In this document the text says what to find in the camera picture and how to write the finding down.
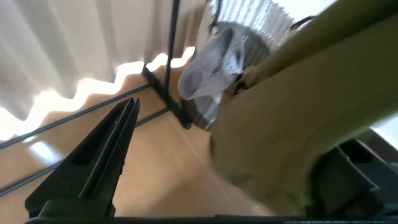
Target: floor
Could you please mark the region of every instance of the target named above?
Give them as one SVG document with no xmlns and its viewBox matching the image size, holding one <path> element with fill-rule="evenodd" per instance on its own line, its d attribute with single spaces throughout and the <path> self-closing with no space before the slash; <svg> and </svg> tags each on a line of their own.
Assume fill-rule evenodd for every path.
<svg viewBox="0 0 398 224">
<path fill-rule="evenodd" d="M 173 70 L 170 94 L 178 100 L 177 80 L 182 68 Z M 161 78 L 163 71 L 156 74 Z M 140 75 L 126 78 L 119 93 L 145 83 Z M 140 98 L 139 119 L 165 104 L 151 88 L 133 95 Z M 92 95 L 83 108 L 111 96 Z M 0 150 L 0 188 L 67 156 L 116 104 L 104 106 L 25 142 Z M 69 113 L 51 113 L 44 124 Z M 270 215 L 261 204 L 226 183 L 211 169 L 209 133 L 193 127 L 185 130 L 171 112 L 134 131 L 123 174 L 114 195 L 117 216 L 187 217 L 215 214 Z M 23 223 L 28 219 L 26 197 L 46 178 L 43 176 L 0 197 L 0 223 Z"/>
</svg>

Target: green garment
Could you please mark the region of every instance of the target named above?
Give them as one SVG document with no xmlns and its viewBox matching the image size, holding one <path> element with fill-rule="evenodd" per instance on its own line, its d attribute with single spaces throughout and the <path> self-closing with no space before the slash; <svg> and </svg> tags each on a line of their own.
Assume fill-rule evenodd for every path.
<svg viewBox="0 0 398 224">
<path fill-rule="evenodd" d="M 397 12 L 396 0 L 338 1 L 246 72 L 220 104 L 216 170 L 276 214 L 303 215 L 315 161 L 398 110 Z"/>
</svg>

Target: white curtain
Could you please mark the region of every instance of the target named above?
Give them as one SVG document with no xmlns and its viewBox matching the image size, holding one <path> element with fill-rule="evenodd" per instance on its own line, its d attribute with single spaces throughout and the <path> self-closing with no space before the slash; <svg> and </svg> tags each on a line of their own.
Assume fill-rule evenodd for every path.
<svg viewBox="0 0 398 224">
<path fill-rule="evenodd" d="M 204 5 L 181 1 L 174 57 Z M 72 99 L 82 78 L 112 83 L 118 65 L 167 53 L 171 12 L 172 0 L 1 0 L 0 109 L 25 120 L 42 91 Z"/>
</svg>

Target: laundry basket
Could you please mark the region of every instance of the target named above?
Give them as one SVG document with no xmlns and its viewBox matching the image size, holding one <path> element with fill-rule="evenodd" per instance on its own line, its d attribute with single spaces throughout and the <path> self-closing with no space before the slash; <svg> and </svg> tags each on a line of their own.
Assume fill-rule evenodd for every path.
<svg viewBox="0 0 398 224">
<path fill-rule="evenodd" d="M 217 32 L 233 28 L 242 33 L 244 68 L 258 65 L 293 34 L 290 30 L 292 21 L 283 8 L 272 1 L 208 1 L 198 31 L 195 54 L 199 54 L 206 40 Z M 222 92 L 182 100 L 181 104 L 196 126 L 211 130 L 221 97 Z"/>
</svg>

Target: metal rack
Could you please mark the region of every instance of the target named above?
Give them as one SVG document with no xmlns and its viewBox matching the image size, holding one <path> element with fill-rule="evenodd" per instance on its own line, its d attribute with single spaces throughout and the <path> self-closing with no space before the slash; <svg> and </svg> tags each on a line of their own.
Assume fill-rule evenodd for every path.
<svg viewBox="0 0 398 224">
<path fill-rule="evenodd" d="M 137 122 L 136 127 L 141 126 L 143 124 L 145 124 L 148 121 L 153 120 L 154 118 L 157 118 L 158 116 L 171 111 L 174 116 L 176 116 L 176 118 L 180 121 L 181 125 L 185 128 L 185 129 L 190 129 L 191 125 L 192 125 L 192 121 L 190 119 L 190 117 L 179 107 L 178 103 L 176 103 L 169 95 L 169 83 L 170 83 L 170 72 L 171 72 L 171 60 L 173 58 L 173 51 L 174 51 L 174 40 L 175 40 L 175 31 L 177 29 L 177 19 L 178 19 L 178 10 L 180 7 L 180 0 L 173 0 L 173 9 L 172 9 L 172 17 L 171 17 L 171 22 L 170 22 L 170 36 L 169 36 L 169 52 L 168 52 L 168 57 L 167 57 L 167 64 L 166 64 L 166 72 L 165 72 L 165 81 L 164 84 L 162 85 L 161 82 L 159 81 L 159 79 L 156 78 L 156 76 L 147 69 L 146 66 L 144 66 L 144 68 L 142 69 L 142 75 L 146 78 L 146 80 L 148 81 L 148 83 L 146 83 L 145 85 L 142 85 L 140 87 L 137 87 L 133 90 L 130 90 L 126 93 L 123 93 L 122 95 L 118 95 L 110 100 L 104 101 L 102 103 L 99 103 L 97 105 L 94 105 L 90 108 L 87 108 L 85 110 L 79 111 L 71 116 L 68 116 L 66 118 L 60 119 L 56 122 L 50 123 L 48 125 L 42 126 L 41 128 L 36 129 L 35 131 L 32 131 L 30 133 L 27 134 L 23 134 L 21 136 L 18 136 L 14 139 L 11 139 L 9 141 L 6 141 L 4 143 L 0 144 L 0 149 L 4 149 L 8 146 L 11 146 L 17 142 L 21 142 L 31 136 L 35 136 L 36 134 L 42 133 L 48 129 L 54 128 L 60 124 L 63 124 L 67 121 L 71 121 L 79 116 L 82 116 L 84 114 L 87 114 L 89 112 L 92 112 L 94 110 L 97 110 L 98 108 L 101 108 L 105 105 L 108 105 L 110 103 L 113 103 L 115 101 L 118 101 L 122 98 L 125 98 L 129 95 L 132 95 L 134 93 L 137 93 L 138 91 L 141 90 L 145 90 L 146 88 L 152 87 L 156 93 L 161 97 L 161 99 L 165 102 L 165 104 L 167 105 L 166 108 L 161 109 L 160 111 L 140 120 Z M 28 184 L 30 182 L 32 182 L 33 180 L 49 173 L 50 171 L 54 170 L 59 163 L 61 163 L 61 161 L 48 166 L 40 171 L 38 171 L 35 174 L 32 174 L 20 181 L 17 181 L 11 185 L 8 185 L 5 188 L 1 188 L 0 189 L 0 197 L 8 194 L 9 192 L 12 192 L 15 189 L 18 189 L 19 187 L 22 187 L 25 184 Z"/>
</svg>

